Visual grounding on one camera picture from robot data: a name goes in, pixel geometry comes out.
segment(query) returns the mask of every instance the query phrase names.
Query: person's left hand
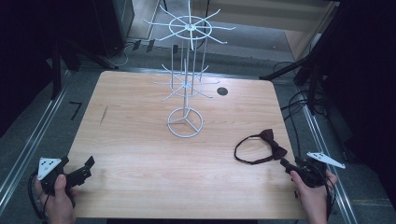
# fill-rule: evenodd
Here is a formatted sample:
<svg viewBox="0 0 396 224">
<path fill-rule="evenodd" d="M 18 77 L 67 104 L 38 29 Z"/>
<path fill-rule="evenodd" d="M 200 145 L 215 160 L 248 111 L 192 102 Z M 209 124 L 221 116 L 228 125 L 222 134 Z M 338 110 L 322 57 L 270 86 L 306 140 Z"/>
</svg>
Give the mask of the person's left hand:
<svg viewBox="0 0 396 224">
<path fill-rule="evenodd" d="M 46 201 L 45 211 L 49 216 L 51 224 L 74 224 L 76 217 L 73 205 L 67 197 L 64 188 L 66 187 L 66 177 L 58 175 L 55 181 L 55 196 L 45 194 L 38 179 L 35 180 L 35 191 L 40 195 L 41 203 Z"/>
</svg>

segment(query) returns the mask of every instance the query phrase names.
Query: bow tie strap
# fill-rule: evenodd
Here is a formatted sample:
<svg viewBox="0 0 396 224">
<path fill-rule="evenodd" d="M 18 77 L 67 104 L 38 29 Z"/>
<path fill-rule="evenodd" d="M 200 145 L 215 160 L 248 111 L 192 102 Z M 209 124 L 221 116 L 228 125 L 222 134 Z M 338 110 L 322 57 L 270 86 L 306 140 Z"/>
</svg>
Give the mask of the bow tie strap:
<svg viewBox="0 0 396 224">
<path fill-rule="evenodd" d="M 260 159 L 260 160 L 256 160 L 256 161 L 244 161 L 244 160 L 238 158 L 236 156 L 236 150 L 238 149 L 239 146 L 241 146 L 241 144 L 243 142 L 245 142 L 246 140 L 248 140 L 251 137 L 260 137 L 263 141 L 267 142 L 271 146 L 272 155 L 269 157 Z M 275 161 L 280 160 L 280 158 L 284 157 L 287 153 L 288 153 L 288 151 L 285 148 L 280 147 L 279 144 L 274 140 L 273 130 L 267 129 L 267 130 L 262 131 L 260 134 L 251 135 L 251 136 L 243 139 L 241 142 L 239 142 L 238 145 L 236 145 L 236 147 L 235 147 L 235 151 L 234 151 L 233 155 L 234 155 L 235 159 L 238 161 L 241 161 L 241 162 L 244 162 L 244 163 L 247 163 L 250 165 L 255 165 L 255 164 L 260 164 L 260 163 L 271 161 L 271 160 L 275 160 Z"/>
</svg>

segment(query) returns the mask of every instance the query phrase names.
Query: finger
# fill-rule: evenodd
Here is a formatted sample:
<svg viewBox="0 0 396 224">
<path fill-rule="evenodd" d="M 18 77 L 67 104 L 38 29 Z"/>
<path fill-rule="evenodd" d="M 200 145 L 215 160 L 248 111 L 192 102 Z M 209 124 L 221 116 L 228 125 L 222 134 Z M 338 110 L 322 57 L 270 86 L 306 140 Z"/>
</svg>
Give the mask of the finger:
<svg viewBox="0 0 396 224">
<path fill-rule="evenodd" d="M 297 186 L 298 190 L 301 190 L 303 186 L 305 186 L 304 181 L 300 178 L 297 172 L 291 171 L 290 172 L 291 179 L 293 180 L 294 184 Z"/>
<path fill-rule="evenodd" d="M 329 170 L 326 170 L 326 176 L 329 178 L 329 180 L 331 182 L 331 183 L 328 183 L 328 185 L 335 185 L 335 183 L 337 183 L 338 177 L 336 175 L 334 175 L 332 172 L 330 172 Z"/>
<path fill-rule="evenodd" d="M 64 192 L 65 187 L 66 187 L 66 177 L 64 175 L 58 175 L 54 185 L 56 199 L 63 200 L 64 197 L 67 197 L 66 193 Z"/>
<path fill-rule="evenodd" d="M 35 177 L 35 192 L 37 192 L 37 194 L 41 194 L 41 192 L 43 192 L 41 182 L 37 179 L 37 176 Z"/>
<path fill-rule="evenodd" d="M 78 192 L 75 189 L 70 189 L 70 195 L 75 198 L 78 196 Z"/>
</svg>

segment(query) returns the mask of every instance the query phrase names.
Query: black cable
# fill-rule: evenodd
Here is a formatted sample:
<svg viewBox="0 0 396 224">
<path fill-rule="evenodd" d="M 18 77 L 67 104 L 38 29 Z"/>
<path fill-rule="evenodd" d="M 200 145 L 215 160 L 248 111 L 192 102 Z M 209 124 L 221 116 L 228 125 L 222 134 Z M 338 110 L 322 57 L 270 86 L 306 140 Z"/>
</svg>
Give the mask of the black cable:
<svg viewBox="0 0 396 224">
<path fill-rule="evenodd" d="M 306 105 L 306 103 L 299 104 L 299 106 L 294 108 L 291 112 L 290 112 L 290 109 L 289 109 L 289 114 L 283 120 L 286 121 L 287 119 L 290 119 L 291 116 L 299 113 L 303 109 L 304 105 Z"/>
<path fill-rule="evenodd" d="M 306 92 L 306 91 L 299 91 L 299 92 L 295 93 L 293 96 L 291 96 L 291 98 L 290 98 L 290 100 L 289 100 L 289 105 L 291 105 L 291 101 L 294 99 L 294 97 L 298 96 L 299 94 L 301 94 L 301 93 L 303 93 L 303 92 Z M 295 133 L 295 135 L 296 135 L 296 141 L 297 141 L 297 155 L 298 155 L 299 157 L 301 157 L 300 138 L 299 138 L 299 135 L 298 135 L 298 132 L 297 132 L 296 125 L 295 125 L 295 123 L 294 123 L 294 119 L 293 119 L 293 116 L 292 116 L 292 113 L 291 113 L 291 110 L 290 110 L 290 106 L 288 107 L 288 109 L 289 109 L 289 117 L 290 117 L 290 121 L 291 121 L 291 126 L 293 127 L 294 133 Z"/>
<path fill-rule="evenodd" d="M 35 198 L 33 197 L 33 191 L 32 191 L 32 182 L 33 182 L 33 178 L 35 178 L 35 176 L 38 174 L 38 169 L 36 169 L 29 177 L 29 182 L 27 183 L 27 193 L 29 195 L 29 200 L 30 203 L 32 204 L 33 209 L 35 210 L 35 215 L 43 220 L 44 218 L 42 217 L 42 214 L 40 213 L 40 211 L 37 208 L 37 205 L 35 204 Z"/>
<path fill-rule="evenodd" d="M 38 210 L 37 204 L 35 204 L 35 198 L 33 196 L 32 183 L 33 183 L 35 176 L 37 176 L 37 174 L 38 174 L 38 168 L 35 169 L 35 171 L 32 172 L 32 174 L 29 177 L 29 181 L 27 183 L 27 193 L 29 195 L 29 201 L 30 201 L 33 209 L 35 210 L 35 215 L 38 217 L 38 219 L 41 221 L 42 224 L 47 224 L 48 222 L 47 222 L 47 216 L 46 216 L 46 212 L 45 212 L 46 205 L 44 204 L 43 211 L 40 212 Z"/>
<path fill-rule="evenodd" d="M 46 217 L 46 207 L 47 207 L 47 201 L 49 200 L 49 198 L 50 198 L 50 193 L 47 195 L 47 199 L 46 199 L 46 201 L 44 202 L 44 205 L 43 205 L 43 217 Z"/>
<path fill-rule="evenodd" d="M 332 183 L 332 192 L 333 192 L 333 198 L 332 198 L 332 206 L 334 205 L 334 203 L 335 203 L 335 198 L 336 198 L 336 193 L 335 193 L 335 185 L 334 185 L 334 183 L 330 180 L 330 178 L 329 177 L 327 177 L 327 179 L 330 181 L 330 183 Z"/>
<path fill-rule="evenodd" d="M 280 107 L 280 110 L 285 110 L 285 109 L 295 106 L 295 105 L 303 105 L 304 103 L 306 103 L 306 99 L 296 101 L 296 102 L 292 103 L 291 105 L 285 105 L 283 107 Z"/>
<path fill-rule="evenodd" d="M 288 107 L 290 105 L 290 101 L 292 101 L 292 99 L 294 99 L 294 97 L 296 97 L 297 95 L 304 93 L 304 92 L 309 92 L 309 91 L 299 91 L 299 92 L 295 93 L 294 95 L 291 96 L 288 105 L 286 105 L 284 107 Z"/>
<path fill-rule="evenodd" d="M 275 68 L 278 66 L 278 65 L 280 65 L 280 64 L 282 64 L 282 63 L 293 63 L 293 62 L 280 62 L 280 63 L 276 63 L 276 64 L 274 64 L 274 66 L 273 66 L 273 72 L 275 72 L 276 70 L 275 70 Z"/>
<path fill-rule="evenodd" d="M 326 189 L 326 193 L 327 193 L 327 197 L 326 197 L 326 208 L 327 208 L 327 211 L 326 211 L 326 213 L 327 213 L 327 219 L 329 219 L 330 213 L 332 212 L 332 194 L 330 193 L 329 185 L 327 184 L 327 180 L 328 180 L 328 179 L 330 180 L 330 178 L 327 177 L 327 176 L 324 177 L 323 174 L 322 174 L 322 172 L 319 170 L 318 167 L 314 166 L 314 165 L 311 164 L 309 161 L 308 161 L 308 163 L 310 164 L 311 167 L 314 167 L 314 168 L 315 168 L 315 170 L 318 172 L 318 174 L 320 175 L 320 177 L 321 177 L 322 180 L 323 180 L 324 188 Z"/>
<path fill-rule="evenodd" d="M 315 111 L 315 113 L 317 113 L 317 114 L 320 114 L 320 115 L 323 115 L 323 116 L 325 116 L 325 113 L 324 112 L 319 112 L 319 111 L 317 111 L 317 109 L 316 108 L 314 108 L 314 111 Z"/>
</svg>

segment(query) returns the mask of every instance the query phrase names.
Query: gray floor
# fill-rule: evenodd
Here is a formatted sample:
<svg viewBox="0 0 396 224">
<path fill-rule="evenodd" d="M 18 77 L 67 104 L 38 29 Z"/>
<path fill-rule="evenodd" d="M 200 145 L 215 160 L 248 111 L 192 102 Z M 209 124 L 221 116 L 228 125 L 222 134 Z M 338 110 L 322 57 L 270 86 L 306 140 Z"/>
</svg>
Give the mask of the gray floor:
<svg viewBox="0 0 396 224">
<path fill-rule="evenodd" d="M 183 10 L 183 4 L 177 1 L 166 1 L 168 9 L 174 10 L 175 14 Z M 228 41 L 228 45 L 216 44 L 209 46 L 209 54 L 206 57 L 206 63 L 209 65 L 208 73 L 222 74 L 225 77 L 236 78 L 257 78 L 271 74 L 274 65 L 278 62 L 292 60 L 290 50 L 287 48 L 287 42 L 282 31 L 262 29 L 259 35 L 253 35 L 254 31 L 259 28 L 248 26 L 237 26 L 235 33 L 227 33 L 227 35 L 219 35 L 219 39 Z M 165 31 L 153 29 L 151 38 L 159 38 L 165 34 Z M 129 48 L 126 54 L 129 57 L 128 62 L 120 67 L 121 71 L 132 71 L 136 68 L 146 69 L 162 69 L 161 63 L 169 64 L 170 51 L 167 49 L 169 43 L 159 43 L 156 41 L 156 47 L 151 52 L 146 52 L 147 47 L 142 46 L 138 50 Z M 121 52 L 115 58 L 109 59 L 114 63 L 125 62 L 125 57 Z M 30 140 L 37 123 L 46 112 L 50 104 L 51 85 L 40 92 L 31 105 L 18 117 L 8 132 L 0 139 L 0 158 L 2 166 L 0 167 L 0 177 L 6 183 L 15 176 L 9 176 L 11 168 L 18 163 L 18 157 L 25 155 L 28 161 L 23 161 L 23 169 L 21 170 L 20 180 L 18 180 L 14 188 L 8 189 L 13 193 L 9 200 L 1 202 L 0 223 L 39 223 L 35 218 L 35 214 L 31 205 L 27 200 L 26 186 L 30 173 L 37 166 L 39 157 L 62 157 L 66 155 L 73 143 L 73 139 L 77 132 L 78 126 L 84 115 L 84 111 L 91 98 L 95 83 L 103 71 L 100 67 L 82 59 L 82 67 L 79 72 L 67 73 L 65 77 L 69 77 L 69 81 L 64 84 L 64 96 L 59 101 L 58 110 L 53 113 L 53 118 L 48 122 L 48 128 L 37 145 Z M 281 78 L 274 80 L 276 94 L 281 106 L 287 105 L 290 97 L 297 92 L 297 88 L 292 84 L 293 72 L 286 74 Z M 78 111 L 77 116 L 73 117 L 76 106 L 69 104 L 71 101 L 82 103 L 82 108 Z M 302 153 L 307 151 L 318 151 L 319 147 L 314 138 L 311 127 L 308 125 L 304 110 L 293 116 L 296 123 L 296 129 L 299 134 Z M 341 146 L 338 143 L 331 124 L 322 116 L 314 116 L 315 121 L 320 127 L 320 133 L 326 143 L 326 147 L 336 160 L 342 161 Z M 297 153 L 296 136 L 290 119 L 286 120 L 288 134 L 290 137 L 292 150 Z M 31 155 L 24 153 L 27 149 L 31 149 Z M 351 202 L 354 214 L 359 223 L 394 223 L 396 213 L 389 203 L 389 199 L 378 182 L 376 174 L 364 164 L 346 164 L 346 169 L 337 169 L 338 176 L 342 186 L 345 188 L 347 196 Z M 4 196 L 6 189 L 0 189 L 0 196 Z M 344 219 L 339 205 L 333 208 L 330 217 L 330 223 L 348 223 Z M 104 219 L 79 219 L 78 223 L 106 223 Z M 259 223 L 294 223 L 294 220 L 259 220 Z"/>
</svg>

